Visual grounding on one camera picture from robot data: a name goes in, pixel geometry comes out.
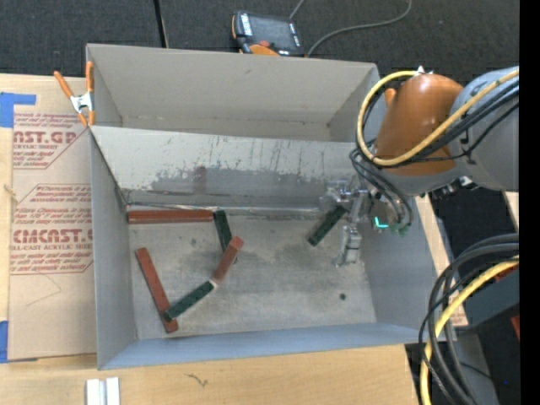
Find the black cable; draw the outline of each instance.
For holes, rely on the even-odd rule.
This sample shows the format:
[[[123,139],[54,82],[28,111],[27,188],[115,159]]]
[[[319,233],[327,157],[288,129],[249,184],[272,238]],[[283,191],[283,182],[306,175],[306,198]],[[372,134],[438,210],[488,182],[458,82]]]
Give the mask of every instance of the black cable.
[[[508,242],[516,242],[518,240],[518,236],[516,233],[512,233],[512,234],[507,234],[507,235],[497,235],[495,237],[492,237],[492,238],[489,238],[489,239],[485,239],[483,241],[480,241],[478,242],[477,244],[475,245],[472,245],[470,247],[468,247],[463,253],[462,253],[462,256],[464,256],[463,254],[467,254],[468,252],[470,251],[475,251],[477,250],[479,247],[487,247],[487,246],[492,246],[492,245],[495,245],[495,244],[501,244],[501,243],[508,243]],[[486,262],[484,263],[485,264],[490,264],[490,265],[493,265],[493,259],[489,258],[488,260],[486,260]],[[472,270],[471,272],[469,272],[467,274],[467,276],[462,280],[460,281],[462,284],[465,284],[467,283],[472,277],[475,277],[477,276],[477,274],[481,271],[483,271],[485,269],[485,266],[482,265],[482,266],[479,266],[477,268],[475,268],[474,270]],[[445,298],[443,299],[442,301],[442,306],[443,306],[443,310],[445,310],[448,305],[449,305],[449,297],[450,295],[452,294],[452,292],[450,291],[450,288],[451,288],[451,276],[449,276],[446,281],[445,281],[445,285],[444,285],[444,290],[443,290],[443,295],[445,296]],[[455,368],[455,371],[457,373],[457,376],[458,376],[458,379],[459,381],[461,381],[462,385],[465,387],[465,390],[468,392],[469,396],[471,396],[471,398],[473,399],[473,401],[475,403],[478,403],[478,398],[476,397],[476,395],[474,394],[474,390],[472,388],[472,386],[470,385],[469,381],[468,381],[468,378],[465,374],[465,372],[463,371],[463,368],[462,368],[462,365],[461,365],[461,362],[457,356],[457,351],[456,351],[456,347],[455,347],[455,344],[453,343],[453,341],[449,341],[448,338],[451,336],[451,325],[450,323],[446,323],[445,324],[445,335],[446,335],[446,338],[447,338],[447,350],[448,350],[448,354],[450,355],[450,358],[451,358],[451,361],[454,365],[454,368]]]
[[[351,154],[349,155],[349,158],[352,160],[352,162],[354,164],[356,164],[358,166],[361,166],[363,170],[370,173],[378,181],[381,181],[381,184],[385,185],[388,191],[394,193],[399,198],[399,200],[402,202],[402,204],[407,209],[408,217],[409,217],[408,225],[410,225],[413,222],[414,213],[413,213],[413,209],[411,208],[410,204],[407,202],[407,199],[405,198],[405,196],[401,193],[401,191],[397,190],[397,188],[395,186],[393,186],[388,180],[386,180],[384,177],[382,177],[382,175],[376,174],[373,170],[370,170],[369,168],[364,167],[360,162],[355,160],[355,157],[357,155],[363,156],[361,150],[358,149],[358,148],[353,150],[353,152],[351,152]]]
[[[465,284],[468,280],[470,280],[471,278],[473,278],[474,276],[476,276],[478,274],[478,271],[484,269],[484,266],[480,267],[479,269],[475,270],[475,271],[472,271],[470,272],[466,277],[463,277],[463,278],[460,278],[458,281],[455,282],[455,284],[445,290],[445,293],[443,294],[443,296],[437,300],[437,302],[431,306],[428,310],[428,313],[427,315],[424,317],[424,319],[422,320],[422,325],[420,326],[420,330],[419,330],[419,334],[418,334],[418,345],[422,345],[424,343],[424,329],[425,329],[425,326],[428,322],[428,318],[430,316],[432,316],[432,314],[434,315],[435,314],[435,311],[437,310],[437,308],[441,305],[443,305],[443,303],[452,295],[454,294],[458,289],[460,289],[462,287],[463,284]],[[451,335],[448,333],[448,332],[445,332],[446,334],[446,342],[448,344],[451,343],[451,340],[449,339],[451,337]],[[450,393],[448,393],[448,391],[446,390],[446,388],[444,387],[444,383],[442,382],[442,380],[440,379],[439,377],[439,374],[437,373],[437,370],[436,368],[431,364],[431,362],[429,361],[428,359],[428,356],[427,354],[425,353],[425,349],[423,348],[422,349],[422,360],[425,362],[426,366],[428,367],[429,369],[429,372],[431,373],[433,379],[435,380],[435,382],[437,383],[437,385],[439,386],[440,390],[442,391],[442,393],[445,395],[445,397],[451,401],[452,403],[456,403],[451,397],[450,397]]]
[[[341,35],[342,33],[347,33],[349,31],[360,30],[360,29],[368,29],[368,28],[372,28],[372,27],[381,27],[383,25],[389,25],[389,24],[396,23],[397,21],[399,21],[400,19],[405,18],[408,15],[408,13],[410,12],[412,6],[413,6],[413,0],[408,0],[407,8],[405,9],[405,11],[401,15],[398,15],[396,18],[388,19],[387,21],[380,21],[380,22],[371,23],[371,24],[353,25],[352,27],[346,27],[344,29],[334,30],[334,31],[328,33],[327,35],[324,35],[321,39],[319,39],[315,43],[315,45],[313,45],[310,48],[310,50],[306,53],[305,56],[310,57],[311,54],[313,54],[313,51],[316,48],[318,48],[322,44],[322,42],[325,42],[328,39],[331,39],[332,37],[334,37],[336,35]]]
[[[426,158],[426,156],[429,156],[430,154],[436,152],[437,150],[445,147],[450,141],[453,141],[457,137],[461,136],[469,127],[472,125],[480,122],[483,118],[485,118],[488,114],[496,110],[497,108],[500,108],[505,103],[509,102],[510,100],[513,100],[516,96],[519,95],[519,90],[512,92],[511,94],[508,94],[511,92],[516,86],[519,86],[519,81],[512,83],[508,87],[501,90],[496,96],[493,98],[490,98],[485,103],[483,103],[478,109],[476,109],[474,112],[472,112],[470,115],[465,115],[464,120],[461,120],[459,123],[457,123],[452,129],[446,132],[443,136],[435,140],[430,145],[423,148],[421,151],[416,153],[411,158],[404,160],[403,162],[396,164],[396,165],[378,165],[381,168],[399,168],[405,165],[409,165],[411,163],[418,163],[418,162],[429,162],[429,161],[441,161],[441,160],[449,160],[449,159],[457,159],[459,157],[462,157],[464,154],[460,154],[459,156],[455,157],[448,157],[448,158]],[[510,112],[506,112],[503,116],[506,118]],[[487,135],[485,133],[481,136],[482,139]]]
[[[397,222],[398,223],[401,223],[402,222],[402,213],[399,209],[399,207],[397,206],[397,203],[396,203],[396,200],[391,197],[388,192],[386,191],[386,189],[382,186],[382,184],[377,181],[377,180],[374,180],[372,178],[370,178],[369,176],[367,176],[365,172],[368,172],[368,170],[362,166],[360,163],[356,162],[351,156],[353,155],[354,153],[354,150],[353,152],[351,152],[351,154],[349,155],[349,158],[351,159],[351,162],[353,164],[353,168],[354,170],[359,174],[360,177],[364,178],[366,181],[368,181],[369,183],[371,183],[371,185],[373,185],[380,193],[381,195],[383,195],[385,198],[388,199],[388,201],[390,201],[391,205],[392,205],[392,208],[394,209],[394,211],[396,212],[396,215],[397,215]]]
[[[384,179],[382,176],[380,175],[377,175],[374,171],[370,170],[369,168],[363,166],[359,161],[357,161],[355,158],[357,155],[361,154],[361,152],[356,148],[354,149],[350,154],[349,154],[349,158],[351,159],[351,162],[353,163],[353,167],[356,169],[356,171],[362,176],[364,177],[369,183],[371,183],[373,186],[375,186],[377,189],[379,189],[381,191],[381,193],[386,197],[388,198],[388,200],[391,202],[394,210],[396,211],[396,214],[397,214],[397,217],[398,217],[398,223],[401,223],[402,222],[402,214],[401,214],[401,211],[399,209],[399,207],[397,206],[396,202],[393,200],[393,197],[388,193],[388,191],[394,193],[398,198],[399,200],[402,202],[402,204],[405,206],[405,208],[407,209],[407,212],[408,212],[408,222],[406,223],[405,226],[408,226],[410,225],[412,222],[413,222],[413,217],[414,217],[414,213],[413,213],[413,209],[411,208],[411,206],[409,205],[409,203],[407,202],[407,199],[401,194],[400,191],[398,191],[389,181],[387,181],[386,179]],[[361,168],[365,173],[368,173],[370,174],[373,178],[376,179],[376,183],[374,184],[373,182],[373,178],[368,178],[365,173],[362,173],[360,172],[357,167]]]
[[[422,159],[414,159],[414,158],[411,158],[407,161],[408,162],[411,162],[411,163],[422,163],[422,162],[437,162],[437,161],[442,161],[442,160],[454,160],[454,159],[460,159],[464,156],[470,156],[471,153],[474,151],[474,149],[476,147],[478,147],[478,145],[480,145],[480,143],[483,141],[484,138],[486,138],[489,133],[495,129],[497,127],[497,125],[499,125],[506,117],[508,117],[512,112],[514,112],[514,110],[516,108],[519,108],[519,102],[514,104],[511,108],[509,108],[507,111],[505,111],[504,114],[502,114],[497,120],[493,121],[483,132],[482,134],[477,138],[477,140],[471,145],[471,147],[467,150],[463,150],[462,153],[460,154],[456,154],[454,156],[448,156],[446,158],[422,158]]]
[[[167,35],[165,34],[165,22],[163,20],[163,17],[161,16],[161,7],[159,5],[159,0],[153,0],[153,1],[154,1],[155,18],[156,18],[156,21],[158,22],[159,40],[161,41],[161,47],[169,48]]]
[[[506,95],[509,91],[513,90],[515,87],[516,87],[516,84],[512,84],[508,86],[506,89],[501,90],[499,94],[496,95],[496,97],[490,100],[487,100],[481,107],[479,107],[470,115],[468,116],[465,115],[464,119],[461,120],[452,129],[450,129],[445,135],[443,135],[442,137],[434,141],[432,144],[430,144],[426,148],[422,149],[420,152],[416,153],[412,158],[399,164],[399,166],[404,166],[407,163],[412,162],[414,159],[422,159],[425,156],[428,156],[434,153],[435,151],[441,149],[442,147],[446,146],[450,141],[453,141],[457,137],[461,136],[469,127],[480,122],[483,118],[485,118],[491,112],[500,108],[502,105],[504,105],[505,103],[509,102],[510,100],[518,96],[519,90],[517,90],[516,92],[513,92],[512,94],[507,95],[506,97],[502,97]]]
[[[464,254],[460,255],[450,266],[445,269],[445,271],[435,281],[435,285],[429,297],[428,307],[432,307],[433,305],[435,305],[437,301],[437,295],[440,291],[440,287],[443,285],[443,283],[449,276],[453,277],[453,275],[457,272],[457,269],[465,262],[484,255],[495,255],[501,254],[503,252],[508,253],[511,251],[519,251],[519,244],[504,243],[493,246],[481,246],[472,251],[466,251]],[[459,396],[460,400],[464,404],[474,405],[473,400],[461,389],[445,363],[442,352],[440,351],[437,343],[437,335],[435,332],[435,318],[433,316],[430,316],[428,318],[428,328],[429,339],[431,341],[431,346],[433,350],[433,358],[437,361],[438,366],[440,367],[444,375],[444,378],[450,383],[452,390]]]
[[[436,309],[443,305],[444,303],[448,303],[448,299],[450,298],[450,296],[452,294],[454,294],[458,289],[460,289],[464,284],[467,284],[472,278],[478,276],[478,274],[480,272],[482,272],[483,270],[485,270],[485,265],[482,265],[482,266],[478,266],[477,268],[475,268],[474,270],[472,270],[471,272],[469,272],[466,276],[460,278],[459,280],[457,280],[454,285],[452,285],[448,288],[445,288],[444,290],[444,293],[442,295],[442,297],[440,297],[437,302],[431,306],[428,310],[428,313],[426,314],[426,316],[424,317],[424,319],[422,320],[422,325],[420,326],[420,330],[419,330],[419,334],[418,334],[418,345],[422,345],[422,343],[424,343],[424,329],[425,329],[425,326],[428,322],[428,318],[430,316],[434,316],[435,315],[435,311]],[[453,347],[453,342],[450,340],[451,338],[451,331],[450,329],[449,330],[445,330],[445,336],[446,336],[446,343],[447,343],[447,346],[448,348],[450,347]],[[431,375],[434,377],[435,381],[437,382],[437,384],[440,384],[440,382],[442,382],[440,380],[440,377],[438,376],[437,374],[437,371],[435,369],[435,367],[429,362],[429,359],[428,359],[428,356],[427,354],[425,353],[425,349],[423,349],[422,351],[422,360],[426,363],[426,365],[428,366],[428,369],[429,369],[429,372],[431,373]],[[454,366],[456,367],[456,370],[458,371],[458,375],[461,376],[463,375],[464,376],[464,373],[462,371],[459,371],[459,361],[456,363],[454,362]],[[467,377],[464,376],[464,382],[465,382],[465,388],[466,390],[469,392],[472,390],[472,387],[470,386],[470,384],[468,384],[468,380],[467,380]]]
[[[499,240],[499,241],[503,241],[503,240],[505,240],[505,239],[506,239],[506,241],[509,241],[509,238],[508,238],[507,236],[504,236],[504,237],[502,237],[501,239],[498,239],[498,240]],[[481,247],[478,248],[479,250],[484,250],[484,249],[485,249],[485,247],[483,247],[484,244],[482,244],[482,242],[481,242],[480,244],[476,244],[476,246],[481,246]],[[469,250],[463,252],[463,254],[461,255],[461,257],[463,257],[463,258],[460,258],[460,262],[459,262],[460,264],[462,264],[463,262],[466,262],[466,261],[467,261],[467,259],[465,258],[465,255],[468,254],[469,252],[470,252]],[[474,257],[477,257],[477,256],[479,256],[478,253],[477,253],[477,252],[474,252],[474,253],[473,253],[473,258],[474,258]],[[459,266],[454,266],[453,264],[451,264],[451,265],[443,272],[443,274],[441,275],[440,279],[443,278],[450,270],[453,270],[451,267],[457,268],[457,267],[459,267]],[[478,272],[478,270],[477,270],[476,272],[470,272],[465,278],[460,279],[453,287],[451,287],[451,289],[446,288],[446,289],[445,289],[445,293],[443,294],[443,297],[442,297],[441,299],[439,299],[436,303],[433,304],[433,301],[432,301],[432,300],[430,301],[429,312],[428,312],[428,315],[424,318],[424,322],[422,323],[422,327],[421,327],[420,334],[419,334],[419,337],[418,337],[418,340],[419,340],[420,342],[423,342],[423,341],[422,341],[422,334],[423,334],[423,331],[424,331],[425,322],[426,322],[426,320],[429,320],[429,319],[433,320],[433,317],[435,316],[435,309],[436,309],[436,307],[438,307],[438,306],[439,306],[440,304],[442,304],[445,300],[447,300],[447,299],[450,297],[450,295],[453,294],[453,293],[457,290],[458,287],[462,286],[467,280],[469,280],[469,279],[470,279],[475,273],[477,273],[477,272]],[[437,290],[437,289],[440,287],[440,286],[437,286],[437,284],[440,284],[440,280],[438,280],[437,283],[435,284],[434,290]],[[434,348],[434,351],[435,351],[435,348],[438,348],[438,343],[437,343],[436,339],[433,340],[433,338],[431,337],[431,335],[430,335],[430,340],[431,340],[431,342],[432,342],[432,343],[431,343],[431,344],[432,344],[432,347]],[[425,352],[424,352],[423,358],[424,358],[424,361],[427,360],[427,356],[425,355]],[[444,370],[444,368],[445,368],[446,366],[445,366],[445,364],[444,364],[444,360],[440,359],[440,360],[439,360],[439,363],[440,363],[441,361],[442,361],[442,364],[444,365],[444,366],[443,366],[443,370]]]

